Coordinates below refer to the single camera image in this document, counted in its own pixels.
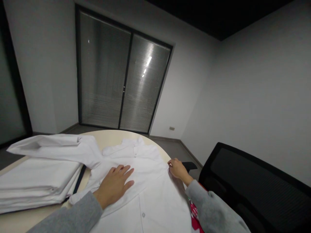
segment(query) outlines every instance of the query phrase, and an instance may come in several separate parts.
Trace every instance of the round table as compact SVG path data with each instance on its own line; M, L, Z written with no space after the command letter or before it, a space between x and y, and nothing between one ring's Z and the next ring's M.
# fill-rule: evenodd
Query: round table
M146 138L145 136L132 133L129 131L123 130L99 130L93 132L83 133L81 135L92 135L95 137L98 147L102 150L107 146L116 146L121 144L122 139L138 139L142 137L146 145L155 145L158 147L160 155L164 162L168 162L170 157L168 154L154 141ZM21 162L23 162L27 157L23 157L15 163L11 164L7 168L2 170L3 172L7 172L8 170L16 167ZM77 192L83 190L90 178L90 169L86 169L83 175L83 178L80 182L79 188ZM48 205L44 207L39 207L36 209L24 210L13 213L6 213L0 215L0 232L26 232L34 225L39 223L41 220L49 216L51 213L56 211L62 206L68 206L68 202L59 205Z

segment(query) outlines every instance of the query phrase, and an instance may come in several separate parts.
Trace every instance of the gray sleeve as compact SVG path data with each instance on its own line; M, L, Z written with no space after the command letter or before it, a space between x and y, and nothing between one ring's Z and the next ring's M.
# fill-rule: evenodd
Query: gray sleeve
M198 209L198 218L205 233L250 233L244 220L233 209L196 180L190 183L186 194Z
M63 207L39 222L28 232L89 232L98 222L103 210L97 199L88 192L72 208Z

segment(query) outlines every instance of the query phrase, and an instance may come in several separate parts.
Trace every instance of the black ceiling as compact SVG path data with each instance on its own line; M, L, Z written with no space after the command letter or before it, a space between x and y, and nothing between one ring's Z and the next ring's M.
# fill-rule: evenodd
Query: black ceiling
M147 0L155 6L224 40L292 0Z

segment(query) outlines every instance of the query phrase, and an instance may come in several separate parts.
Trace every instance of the hand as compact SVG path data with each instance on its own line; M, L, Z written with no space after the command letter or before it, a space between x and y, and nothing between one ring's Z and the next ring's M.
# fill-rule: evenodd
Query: hand
M186 168L177 158L168 161L169 171L176 178L181 179L181 181L188 187L188 185L193 181L193 178L188 174Z
M130 167L130 165L125 167L119 165L117 168L112 167L101 182L98 190L93 193L102 209L105 209L107 206L119 200L134 184L134 181L129 181L125 184L127 178L129 178L134 171L134 168L129 170Z

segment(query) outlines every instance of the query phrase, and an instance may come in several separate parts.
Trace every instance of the door frame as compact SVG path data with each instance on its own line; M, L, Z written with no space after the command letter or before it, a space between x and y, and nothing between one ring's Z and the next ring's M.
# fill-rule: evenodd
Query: door frame
M106 16L103 16L95 11L92 11L90 9L87 9L79 4L75 4L75 38L76 38L76 59L77 59L77 84L78 84L78 118L79 118L79 124L80 125L84 125L84 126L91 126L91 127L98 127L98 128L104 128L104 129L120 129L120 124L121 124L121 117L122 117L122 110L123 110L123 102L124 102L124 95L125 95L125 92L123 92L123 95L122 95L122 102L121 102L121 109L120 109L120 116L119 116L119 125L118 125L118 128L110 128L110 127L104 127L104 126L97 126L97 125L91 125L91 124L83 124L82 123L82 88L81 88L81 40L80 40L80 12L84 12L88 15L91 15L105 23L108 23L108 24L111 24L113 26L116 26L116 27L119 27L123 30L126 30L128 32L131 33L131 38L130 38L130 46L129 46L129 53L128 53L128 58L127 58L127 64L126 64L126 71L125 71L125 79L124 79L124 85L126 87L126 81L127 81L127 76L128 76L128 69L129 69L129 63L130 63L130 57L131 57L131 48L132 48L132 41L133 41L133 36L134 34L136 35L139 35L141 37L143 37L144 39L147 39L147 40L150 40L156 44L159 44L161 46L164 46L166 48L168 48L170 50L169 52L169 55L168 55L168 59L167 59L167 63L166 63L166 67L165 67L165 70L164 70L164 73L163 73L163 77L162 77L162 80L161 80L161 85L160 85L160 88L159 88L159 93L157 95L157 98L156 98L156 102L155 102L155 106L154 106L154 109L153 109L153 113L152 113L152 117L151 117L151 120L150 120L150 124L149 124L149 128L148 128L148 132L139 132L139 131L132 131L132 130L126 130L126 131L131 131L131 132L134 132L134 133L139 133L139 134L149 134L150 132L150 128L151 128L151 125L152 125L152 122L153 122L153 118L154 118L154 115L155 115L155 111L156 111L156 107L158 105L158 101L159 101L159 98L160 98L160 93L162 91L162 87L163 87L163 82L164 82L164 78L165 78L165 75L166 75L166 72L167 72L167 68L168 68L168 64L169 64L169 61L171 59L171 54L172 54L172 51L173 51L173 46L170 45L170 44L167 44L165 42L162 42L154 37L151 37L147 34L144 34L140 31L137 31L131 27L128 27L122 23L119 23L115 20L112 20Z
M18 107L22 115L23 126L26 130L26 134L0 145L0 148L4 148L13 144L14 142L32 136L32 127L3 0L0 0L0 24L0 36L2 37L4 44L4 51L9 65L9 71L11 74L14 92L17 97Z

